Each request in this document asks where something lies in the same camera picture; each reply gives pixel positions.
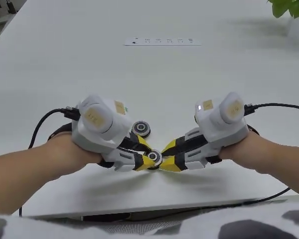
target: white table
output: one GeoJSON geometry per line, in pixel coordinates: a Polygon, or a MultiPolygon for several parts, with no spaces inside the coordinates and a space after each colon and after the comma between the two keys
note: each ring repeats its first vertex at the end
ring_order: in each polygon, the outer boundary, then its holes
{"type": "MultiPolygon", "coordinates": [[[[0,154],[27,148],[46,112],[89,93],[128,103],[135,121],[150,124],[148,142],[157,149],[195,127],[199,99],[236,91],[246,103],[299,105],[299,51],[286,45],[286,20],[274,19],[265,0],[29,0],[0,37],[0,154]],[[135,36],[193,37],[202,46],[123,45],[135,36]]],[[[247,121],[268,139],[299,146],[297,110],[261,109],[247,121]]],[[[66,122],[52,116],[37,144],[66,122]]],[[[284,188],[230,161],[182,173],[116,173],[90,165],[45,185],[23,213],[219,205],[284,188]]]]}

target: power strip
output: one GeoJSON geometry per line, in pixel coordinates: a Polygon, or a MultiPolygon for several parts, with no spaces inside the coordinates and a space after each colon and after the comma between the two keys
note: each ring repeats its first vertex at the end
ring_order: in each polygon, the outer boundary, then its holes
{"type": "Polygon", "coordinates": [[[125,46],[201,46],[194,38],[139,38],[133,37],[125,41],[125,46]]]}

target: label sticker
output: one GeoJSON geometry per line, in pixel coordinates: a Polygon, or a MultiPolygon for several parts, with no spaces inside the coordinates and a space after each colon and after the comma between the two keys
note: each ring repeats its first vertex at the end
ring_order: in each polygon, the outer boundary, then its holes
{"type": "Polygon", "coordinates": [[[231,118],[238,116],[243,108],[243,105],[239,101],[234,101],[228,106],[227,115],[231,118]]]}
{"type": "Polygon", "coordinates": [[[105,123],[105,119],[93,108],[89,108],[89,110],[86,111],[84,118],[97,128],[102,127],[105,123]]]}
{"type": "Polygon", "coordinates": [[[122,102],[119,101],[115,101],[115,108],[116,108],[116,112],[122,115],[125,115],[125,107],[124,104],[122,102]]]}
{"type": "Polygon", "coordinates": [[[204,108],[204,111],[211,110],[212,108],[214,108],[213,101],[212,100],[204,101],[203,108],[204,108]]]}

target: hand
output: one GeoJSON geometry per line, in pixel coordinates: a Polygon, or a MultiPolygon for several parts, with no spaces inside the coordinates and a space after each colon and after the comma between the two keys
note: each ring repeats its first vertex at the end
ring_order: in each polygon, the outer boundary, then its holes
{"type": "Polygon", "coordinates": [[[273,164],[278,144],[249,132],[241,142],[220,151],[221,159],[232,159],[235,163],[259,173],[268,173],[273,164]]]}
{"type": "Polygon", "coordinates": [[[41,147],[48,152],[46,160],[54,179],[102,160],[100,154],[85,151],[73,143],[69,133],[58,134],[41,147]]]}

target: cable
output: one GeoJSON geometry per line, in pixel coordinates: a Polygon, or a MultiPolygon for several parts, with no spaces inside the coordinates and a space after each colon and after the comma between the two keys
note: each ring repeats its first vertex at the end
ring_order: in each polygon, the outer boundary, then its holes
{"type": "MultiPolygon", "coordinates": [[[[39,123],[36,125],[28,149],[31,149],[33,147],[36,135],[38,134],[38,131],[39,131],[40,127],[42,126],[43,122],[54,113],[63,113],[64,117],[72,119],[72,120],[78,120],[78,118],[80,117],[80,113],[79,113],[78,109],[72,108],[72,107],[67,107],[65,109],[64,108],[54,109],[54,110],[51,110],[50,112],[46,113],[40,119],[39,123]]],[[[19,208],[19,217],[22,217],[22,207],[19,208]]]]}
{"type": "MultiPolygon", "coordinates": [[[[249,105],[245,105],[245,116],[255,113],[255,110],[257,110],[261,107],[269,107],[269,106],[294,108],[294,109],[299,110],[299,106],[290,105],[290,104],[280,104],[280,103],[267,103],[267,104],[260,104],[260,105],[249,104],[249,105]]],[[[262,202],[269,201],[271,199],[274,199],[274,198],[277,198],[277,197],[281,196],[282,194],[285,194],[286,192],[288,192],[290,190],[291,189],[289,187],[287,187],[286,189],[282,190],[281,192],[279,192],[275,195],[272,195],[270,197],[266,197],[266,198],[263,198],[263,199],[258,199],[258,200],[251,200],[251,201],[245,201],[245,202],[242,202],[242,203],[225,204],[225,205],[219,205],[219,206],[208,206],[208,207],[202,207],[202,208],[195,208],[195,209],[190,209],[190,210],[187,210],[187,211],[171,213],[171,214],[164,215],[164,216],[158,216],[158,217],[154,217],[154,218],[150,218],[150,219],[146,219],[146,220],[126,220],[126,221],[127,222],[144,222],[144,221],[152,221],[152,220],[156,220],[156,219],[161,219],[161,218],[165,218],[165,217],[169,217],[169,216],[174,216],[174,215],[178,215],[178,214],[182,214],[182,213],[188,213],[188,212],[204,210],[204,209],[221,209],[221,208],[234,208],[234,207],[247,206],[247,205],[252,205],[252,204],[257,204],[257,203],[262,203],[262,202]]]]}

